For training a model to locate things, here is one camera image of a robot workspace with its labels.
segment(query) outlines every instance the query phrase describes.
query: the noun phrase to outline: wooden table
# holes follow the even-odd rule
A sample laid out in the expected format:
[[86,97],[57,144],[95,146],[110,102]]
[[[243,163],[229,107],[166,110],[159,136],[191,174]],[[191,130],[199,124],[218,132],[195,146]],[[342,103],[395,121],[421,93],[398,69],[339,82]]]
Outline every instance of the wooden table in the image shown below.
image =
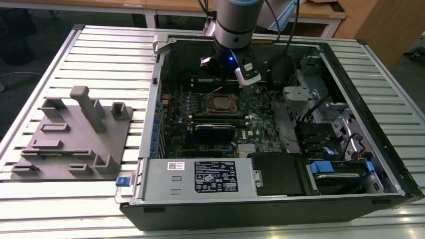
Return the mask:
[[[143,14],[147,28],[157,27],[157,15],[205,15],[195,0],[0,0],[0,7]],[[327,3],[306,2],[299,7],[298,22],[325,24],[325,38],[333,37],[345,18],[346,14],[333,11]]]

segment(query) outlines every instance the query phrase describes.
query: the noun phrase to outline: metal bracket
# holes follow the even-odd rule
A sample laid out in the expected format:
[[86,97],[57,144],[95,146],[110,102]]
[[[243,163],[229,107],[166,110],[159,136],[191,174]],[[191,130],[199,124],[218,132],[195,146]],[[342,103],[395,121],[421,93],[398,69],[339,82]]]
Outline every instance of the metal bracket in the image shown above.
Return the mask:
[[155,34],[151,42],[151,49],[154,54],[159,54],[166,50],[166,46],[170,42],[167,41],[167,34]]

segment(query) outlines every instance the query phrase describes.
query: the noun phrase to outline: white sticker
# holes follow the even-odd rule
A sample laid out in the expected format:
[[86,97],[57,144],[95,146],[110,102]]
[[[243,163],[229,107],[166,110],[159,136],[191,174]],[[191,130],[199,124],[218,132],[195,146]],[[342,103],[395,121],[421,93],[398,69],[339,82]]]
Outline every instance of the white sticker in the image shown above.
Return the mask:
[[139,4],[122,4],[123,6],[142,7]]
[[167,170],[183,170],[185,163],[183,162],[167,162]]
[[345,16],[338,16],[338,15],[330,15],[329,18],[345,18]]

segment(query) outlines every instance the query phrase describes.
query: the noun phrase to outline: barcode sticker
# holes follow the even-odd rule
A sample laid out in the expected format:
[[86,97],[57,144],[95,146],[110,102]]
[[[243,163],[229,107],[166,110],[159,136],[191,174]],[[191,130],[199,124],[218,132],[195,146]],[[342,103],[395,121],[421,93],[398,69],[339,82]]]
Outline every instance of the barcode sticker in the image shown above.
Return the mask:
[[183,170],[185,163],[183,162],[167,162],[167,170]]
[[122,4],[123,6],[131,6],[131,7],[142,7],[141,4]]

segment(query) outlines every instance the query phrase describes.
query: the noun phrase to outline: floor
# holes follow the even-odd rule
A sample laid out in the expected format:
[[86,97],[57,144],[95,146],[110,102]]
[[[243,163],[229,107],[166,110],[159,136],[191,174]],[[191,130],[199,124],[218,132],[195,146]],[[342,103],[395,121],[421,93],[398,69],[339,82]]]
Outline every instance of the floor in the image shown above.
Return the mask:
[[[33,10],[31,20],[37,31],[26,37],[34,52],[34,59],[22,66],[9,66],[0,60],[0,75],[9,72],[30,71],[43,73],[55,52],[66,38],[73,24],[109,26],[143,26],[142,15],[119,13],[86,13],[61,11],[59,18],[53,19],[46,10]],[[201,17],[163,17],[159,19],[161,28],[201,29],[205,19]],[[410,61],[405,56],[391,69],[391,73],[401,86],[425,111],[425,64]],[[13,122],[14,117],[30,95],[39,77],[31,74],[14,74],[0,78],[5,91],[0,93],[0,140]]]

